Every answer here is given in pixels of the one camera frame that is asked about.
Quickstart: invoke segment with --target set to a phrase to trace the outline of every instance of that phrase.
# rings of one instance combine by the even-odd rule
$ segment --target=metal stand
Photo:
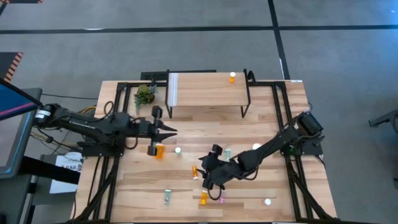
[[[70,184],[79,183],[80,178],[79,172],[63,167],[58,167],[53,164],[49,164],[27,156],[24,156],[22,158],[19,173],[32,174],[39,177],[48,177],[53,180],[59,180]]]

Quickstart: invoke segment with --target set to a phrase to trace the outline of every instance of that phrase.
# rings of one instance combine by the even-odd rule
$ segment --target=wooden tabletop
[[[103,106],[114,100],[117,82],[103,82],[99,94],[96,116],[102,117]],[[295,116],[308,109],[307,97],[302,82],[286,81],[292,114]],[[191,166],[200,167],[199,157],[207,155],[212,144],[231,149],[231,156],[248,150],[254,143],[264,144],[278,132],[272,90],[266,86],[251,87],[251,109],[245,118],[238,107],[182,107],[170,120],[162,120],[167,126],[178,130],[178,135],[166,139],[162,160],[146,154],[149,141],[140,139],[134,150],[126,150],[121,158],[111,215],[112,222],[266,222],[293,221],[294,212],[284,158],[277,152],[262,162],[254,181],[232,180],[225,184],[225,204],[208,200],[200,205],[202,180],[193,180]],[[135,116],[131,95],[129,112]],[[149,118],[153,105],[163,107],[165,88],[151,105],[143,106],[139,114]],[[128,145],[134,139],[128,139]],[[182,155],[174,149],[182,148]],[[89,157],[83,168],[76,193],[76,213],[86,207],[96,157]],[[318,203],[331,216],[336,216],[324,166],[314,156],[303,156],[303,168],[308,189]],[[101,171],[99,166],[94,191],[98,186]],[[170,189],[170,204],[164,204],[165,189]],[[104,216],[105,193],[100,217]],[[271,199],[264,205],[264,199]],[[298,199],[305,217],[302,194]]]
[[[170,106],[246,106],[248,93],[243,72],[236,72],[233,83],[228,72],[171,73]]]

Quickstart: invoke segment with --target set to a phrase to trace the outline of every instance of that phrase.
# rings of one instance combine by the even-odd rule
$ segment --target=monitor
[[[10,83],[0,80],[0,121],[35,110],[40,105],[39,100]]]

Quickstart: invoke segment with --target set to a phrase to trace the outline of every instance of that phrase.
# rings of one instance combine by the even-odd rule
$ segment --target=potted plant
[[[134,103],[136,104],[137,114],[141,105],[147,105],[155,100],[155,93],[157,93],[157,86],[140,85],[137,93],[134,94]]]

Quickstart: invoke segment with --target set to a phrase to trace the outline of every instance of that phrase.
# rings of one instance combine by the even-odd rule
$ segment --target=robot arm
[[[267,156],[278,150],[289,153],[291,150],[302,147],[304,143],[319,144],[323,139],[322,130],[323,128],[311,113],[302,113],[269,142],[256,150],[241,152],[228,162],[218,159],[223,149],[213,145],[213,150],[207,156],[199,158],[204,168],[204,170],[199,170],[204,178],[203,187],[211,190],[215,184],[224,189],[223,185],[233,178],[241,180],[248,179],[248,176],[253,173],[257,175],[259,165]]]
[[[176,133],[160,134],[159,129],[177,131],[163,124],[160,120],[162,109],[152,109],[154,122],[145,118],[134,119],[127,113],[110,113],[103,118],[92,118],[62,108],[58,104],[49,104],[38,110],[34,125],[41,128],[65,128],[89,137],[85,142],[78,142],[84,156],[121,156],[126,145],[126,138],[149,138],[148,155],[156,155],[155,144]]]

